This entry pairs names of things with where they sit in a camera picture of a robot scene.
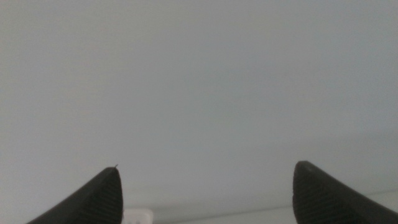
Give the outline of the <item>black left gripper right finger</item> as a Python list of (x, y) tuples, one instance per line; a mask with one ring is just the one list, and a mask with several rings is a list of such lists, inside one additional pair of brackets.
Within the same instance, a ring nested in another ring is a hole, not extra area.
[(365, 197), (309, 161), (295, 165), (292, 206), (298, 224), (397, 224), (397, 212)]

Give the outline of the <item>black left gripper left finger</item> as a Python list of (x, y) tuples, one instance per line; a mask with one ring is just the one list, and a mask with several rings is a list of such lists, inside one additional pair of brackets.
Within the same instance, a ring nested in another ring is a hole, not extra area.
[(107, 167), (29, 224), (121, 224), (122, 220), (121, 178), (116, 167)]

